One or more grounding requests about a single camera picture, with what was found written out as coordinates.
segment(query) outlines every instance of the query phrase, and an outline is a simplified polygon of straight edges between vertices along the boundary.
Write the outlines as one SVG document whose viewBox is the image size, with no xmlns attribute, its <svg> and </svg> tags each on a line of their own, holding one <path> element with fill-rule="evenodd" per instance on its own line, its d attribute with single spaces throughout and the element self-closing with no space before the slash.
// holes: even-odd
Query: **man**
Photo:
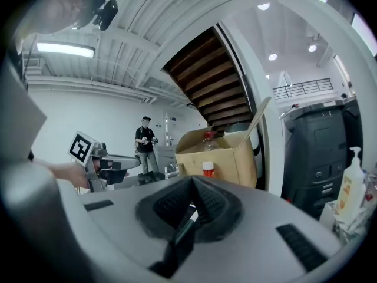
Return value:
<svg viewBox="0 0 377 283">
<path fill-rule="evenodd" d="M 21 22 L 14 36 L 14 45 L 8 50 L 9 58 L 14 64 L 25 88 L 27 81 L 23 74 L 22 42 L 29 34 L 52 34 L 67 27 L 83 27 L 91 22 L 95 11 L 105 0 L 37 0 Z M 51 164 L 34 159 L 30 152 L 29 160 L 41 164 L 54 174 L 56 178 L 69 180 L 75 187 L 88 187 L 88 179 L 84 168 L 78 163 Z M 100 168 L 99 160 L 95 164 Z"/>
<path fill-rule="evenodd" d="M 141 120 L 141 127 L 136 130 L 135 136 L 136 141 L 139 143 L 138 151 L 144 174 L 148 173 L 148 159 L 152 165 L 152 171 L 158 172 L 152 145 L 152 143 L 157 143 L 157 138 L 154 136 L 152 129 L 148 128 L 150 121 L 149 117 L 144 116 Z"/>
</svg>

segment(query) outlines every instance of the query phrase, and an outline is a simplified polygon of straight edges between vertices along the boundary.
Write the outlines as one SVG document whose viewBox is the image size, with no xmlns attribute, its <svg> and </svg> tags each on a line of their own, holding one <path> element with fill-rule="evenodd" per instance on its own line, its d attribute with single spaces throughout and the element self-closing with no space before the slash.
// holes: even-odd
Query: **white bottle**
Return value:
<svg viewBox="0 0 377 283">
<path fill-rule="evenodd" d="M 360 168 L 360 159 L 358 158 L 361 149 L 353 147 L 350 150 L 355 152 L 355 157 L 352 159 L 351 165 L 344 170 L 343 181 L 335 206 L 341 220 L 346 225 L 350 224 L 358 214 L 366 192 L 365 174 Z"/>
</svg>

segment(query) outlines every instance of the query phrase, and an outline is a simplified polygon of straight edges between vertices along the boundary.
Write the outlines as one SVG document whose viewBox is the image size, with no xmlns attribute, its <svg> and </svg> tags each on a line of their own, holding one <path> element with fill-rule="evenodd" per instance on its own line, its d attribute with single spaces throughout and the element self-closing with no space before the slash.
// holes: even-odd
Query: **ceiling light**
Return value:
<svg viewBox="0 0 377 283">
<path fill-rule="evenodd" d="M 259 8 L 261 11 L 265 11 L 265 10 L 268 9 L 269 7 L 270 7 L 270 4 L 269 4 L 269 3 L 265 3 L 265 4 L 258 5 L 258 8 Z"/>
<path fill-rule="evenodd" d="M 270 54 L 269 56 L 270 61 L 276 60 L 276 58 L 277 58 L 277 54 Z"/>
<path fill-rule="evenodd" d="M 315 52 L 317 50 L 317 45 L 311 45 L 309 46 L 309 51 L 310 52 Z"/>
<path fill-rule="evenodd" d="M 39 42 L 37 43 L 37 49 L 40 52 L 57 52 L 60 54 L 74 54 L 82 57 L 92 58 L 94 57 L 94 47 L 67 44 L 64 42 Z"/>
</svg>

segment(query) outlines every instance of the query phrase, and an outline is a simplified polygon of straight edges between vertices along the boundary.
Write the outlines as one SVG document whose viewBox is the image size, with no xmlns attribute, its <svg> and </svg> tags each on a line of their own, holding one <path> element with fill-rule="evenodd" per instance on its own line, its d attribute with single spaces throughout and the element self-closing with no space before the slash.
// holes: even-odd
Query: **railing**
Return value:
<svg viewBox="0 0 377 283">
<path fill-rule="evenodd" d="M 321 80 L 308 81 L 290 86 L 283 86 L 273 89 L 275 99 L 301 96 L 303 94 L 316 93 L 333 89 L 330 78 L 323 78 Z"/>
</svg>

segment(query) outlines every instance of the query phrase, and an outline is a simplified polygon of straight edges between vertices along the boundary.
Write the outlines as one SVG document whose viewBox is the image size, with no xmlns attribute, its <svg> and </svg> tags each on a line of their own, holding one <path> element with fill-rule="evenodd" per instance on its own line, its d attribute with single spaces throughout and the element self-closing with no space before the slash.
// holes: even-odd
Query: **underside of stairs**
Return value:
<svg viewBox="0 0 377 283">
<path fill-rule="evenodd" d="M 215 29 L 188 43 L 164 69 L 219 134 L 252 120 L 240 77 Z"/>
</svg>

